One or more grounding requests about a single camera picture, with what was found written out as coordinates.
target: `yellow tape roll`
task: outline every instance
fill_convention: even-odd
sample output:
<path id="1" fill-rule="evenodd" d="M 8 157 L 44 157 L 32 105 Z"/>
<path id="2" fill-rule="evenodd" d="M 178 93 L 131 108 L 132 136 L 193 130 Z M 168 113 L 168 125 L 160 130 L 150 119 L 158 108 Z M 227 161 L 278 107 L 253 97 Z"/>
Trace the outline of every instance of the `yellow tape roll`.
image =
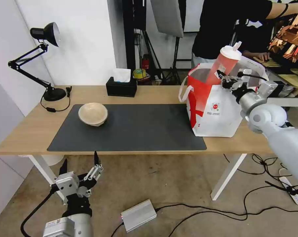
<path id="1" fill-rule="evenodd" d="M 138 68 L 138 69 L 135 69 L 133 71 L 133 74 L 134 74 L 134 78 L 136 78 L 136 79 L 142 79 L 142 78 L 144 78 L 146 76 L 146 70 L 145 69 Z"/>

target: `hand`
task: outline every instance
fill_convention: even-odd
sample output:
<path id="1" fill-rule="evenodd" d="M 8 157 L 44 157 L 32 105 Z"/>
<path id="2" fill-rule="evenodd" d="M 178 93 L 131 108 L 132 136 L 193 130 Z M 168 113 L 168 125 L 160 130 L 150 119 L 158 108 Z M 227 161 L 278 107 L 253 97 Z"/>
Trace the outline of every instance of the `hand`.
<path id="1" fill-rule="evenodd" d="M 257 53 L 256 57 L 261 61 L 265 62 L 270 59 L 270 53 Z"/>

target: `computer monitor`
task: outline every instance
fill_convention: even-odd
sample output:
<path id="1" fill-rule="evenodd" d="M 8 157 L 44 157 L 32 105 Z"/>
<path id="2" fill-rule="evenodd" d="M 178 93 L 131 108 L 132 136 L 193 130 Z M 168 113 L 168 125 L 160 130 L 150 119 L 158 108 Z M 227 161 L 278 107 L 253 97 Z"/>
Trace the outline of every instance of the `computer monitor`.
<path id="1" fill-rule="evenodd" d="M 272 59 L 286 68 L 298 68 L 298 15 L 283 25 L 271 40 L 268 51 Z"/>

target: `black desk mat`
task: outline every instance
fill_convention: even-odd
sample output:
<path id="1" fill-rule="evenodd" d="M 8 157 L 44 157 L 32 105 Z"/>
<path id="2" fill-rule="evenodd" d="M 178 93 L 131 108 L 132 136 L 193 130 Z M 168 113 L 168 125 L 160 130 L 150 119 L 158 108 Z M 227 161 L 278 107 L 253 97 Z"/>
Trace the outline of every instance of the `black desk mat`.
<path id="1" fill-rule="evenodd" d="M 80 121 L 81 106 L 72 107 L 48 151 L 206 150 L 185 104 L 105 105 L 109 115 L 100 127 Z"/>

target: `bag handle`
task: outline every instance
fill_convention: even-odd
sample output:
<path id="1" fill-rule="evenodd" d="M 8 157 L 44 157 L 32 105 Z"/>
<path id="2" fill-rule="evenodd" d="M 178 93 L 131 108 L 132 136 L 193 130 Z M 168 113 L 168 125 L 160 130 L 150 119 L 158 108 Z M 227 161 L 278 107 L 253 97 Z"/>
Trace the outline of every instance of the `bag handle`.
<path id="1" fill-rule="evenodd" d="M 183 91 L 183 86 L 184 86 L 184 83 L 185 83 L 186 79 L 187 79 L 187 77 L 184 78 L 184 80 L 183 80 L 183 82 L 180 86 L 180 91 L 179 91 L 179 101 L 180 102 L 184 102 L 187 99 L 189 92 L 194 91 L 194 88 L 192 86 L 188 86 L 185 93 L 184 93 L 184 95 L 183 95 L 183 97 L 181 98 L 181 94 L 182 94 L 182 91 Z"/>

